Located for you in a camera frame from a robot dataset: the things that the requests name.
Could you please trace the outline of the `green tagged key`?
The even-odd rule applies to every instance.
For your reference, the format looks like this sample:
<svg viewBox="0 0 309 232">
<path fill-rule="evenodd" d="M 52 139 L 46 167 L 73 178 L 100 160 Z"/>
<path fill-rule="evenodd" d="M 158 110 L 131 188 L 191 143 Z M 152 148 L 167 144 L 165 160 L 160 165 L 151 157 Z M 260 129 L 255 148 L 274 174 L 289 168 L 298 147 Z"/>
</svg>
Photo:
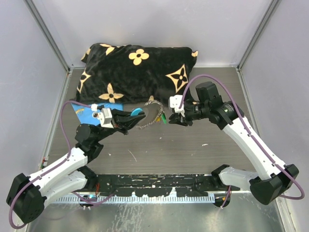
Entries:
<svg viewBox="0 0 309 232">
<path fill-rule="evenodd" d="M 163 121 L 164 124 L 167 123 L 165 114 L 162 114 L 162 115 L 161 115 L 161 119 L 162 119 L 162 121 Z"/>
</svg>

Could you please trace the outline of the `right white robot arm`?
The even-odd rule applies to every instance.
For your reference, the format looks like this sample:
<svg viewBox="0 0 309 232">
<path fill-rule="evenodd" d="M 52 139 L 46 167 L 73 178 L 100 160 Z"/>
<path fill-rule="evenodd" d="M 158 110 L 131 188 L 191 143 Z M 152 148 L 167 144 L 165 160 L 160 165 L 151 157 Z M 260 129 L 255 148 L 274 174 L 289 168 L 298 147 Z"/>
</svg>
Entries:
<svg viewBox="0 0 309 232">
<path fill-rule="evenodd" d="M 299 174 L 298 168 L 285 164 L 266 146 L 238 106 L 223 101 L 215 83 L 199 84 L 196 92 L 198 101 L 182 101 L 181 95 L 169 98 L 173 111 L 169 123 L 191 126 L 194 120 L 208 119 L 238 145 L 255 168 L 249 172 L 221 165 L 211 173 L 212 186 L 216 190 L 227 186 L 248 190 L 263 205 L 288 190 Z"/>
</svg>

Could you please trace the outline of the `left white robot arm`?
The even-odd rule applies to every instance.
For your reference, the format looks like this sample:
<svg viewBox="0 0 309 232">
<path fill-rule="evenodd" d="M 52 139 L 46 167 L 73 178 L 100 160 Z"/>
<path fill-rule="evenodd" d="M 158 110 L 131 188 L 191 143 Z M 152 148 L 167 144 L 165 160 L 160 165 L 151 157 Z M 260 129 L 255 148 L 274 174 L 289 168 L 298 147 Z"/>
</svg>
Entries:
<svg viewBox="0 0 309 232">
<path fill-rule="evenodd" d="M 13 179 L 6 199 L 10 225 L 18 227 L 13 223 L 13 214 L 27 224 L 62 196 L 81 189 L 94 190 L 97 176 L 87 164 L 103 149 L 100 141 L 116 132 L 128 134 L 145 117 L 142 110 L 133 113 L 102 108 L 97 113 L 98 125 L 80 124 L 75 135 L 77 144 L 66 155 L 35 173 L 21 173 Z"/>
</svg>

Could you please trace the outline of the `blue cartoon cloth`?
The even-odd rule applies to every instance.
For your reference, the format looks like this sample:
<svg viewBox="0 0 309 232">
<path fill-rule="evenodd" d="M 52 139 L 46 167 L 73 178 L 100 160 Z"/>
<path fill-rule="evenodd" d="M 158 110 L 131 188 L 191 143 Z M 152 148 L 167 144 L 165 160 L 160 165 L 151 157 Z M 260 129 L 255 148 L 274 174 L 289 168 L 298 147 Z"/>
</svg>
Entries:
<svg viewBox="0 0 309 232">
<path fill-rule="evenodd" d="M 77 105 L 71 103 L 79 121 L 81 124 L 91 124 L 91 125 L 99 125 L 100 121 L 98 120 L 98 112 L 100 110 L 92 111 L 91 108 L 87 108 L 81 105 Z M 98 106 L 104 106 L 105 108 L 117 109 L 123 111 L 123 105 L 120 103 L 100 103 Z"/>
</svg>

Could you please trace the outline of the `black floral plush pillow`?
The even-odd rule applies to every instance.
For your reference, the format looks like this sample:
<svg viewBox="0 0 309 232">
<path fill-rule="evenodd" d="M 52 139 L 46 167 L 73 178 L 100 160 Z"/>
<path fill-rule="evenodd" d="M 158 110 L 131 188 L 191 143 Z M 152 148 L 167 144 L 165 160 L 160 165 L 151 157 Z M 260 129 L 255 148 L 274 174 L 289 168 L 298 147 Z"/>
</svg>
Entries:
<svg viewBox="0 0 309 232">
<path fill-rule="evenodd" d="M 85 68 L 74 100 L 83 104 L 136 104 L 182 95 L 198 51 L 189 47 L 91 45 L 81 61 Z"/>
</svg>

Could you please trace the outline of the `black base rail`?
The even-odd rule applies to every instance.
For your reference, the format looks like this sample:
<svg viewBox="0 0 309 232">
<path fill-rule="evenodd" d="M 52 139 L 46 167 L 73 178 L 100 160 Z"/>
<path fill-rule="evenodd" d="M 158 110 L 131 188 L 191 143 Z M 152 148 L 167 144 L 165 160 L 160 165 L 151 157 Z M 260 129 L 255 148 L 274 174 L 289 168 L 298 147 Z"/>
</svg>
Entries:
<svg viewBox="0 0 309 232">
<path fill-rule="evenodd" d="M 100 174 L 94 185 L 77 190 L 78 192 L 94 192 L 99 186 L 101 196 L 114 194 L 120 197 L 167 197 L 172 190 L 177 197 L 208 196 L 209 192 L 226 192 L 228 186 L 206 174 Z"/>
</svg>

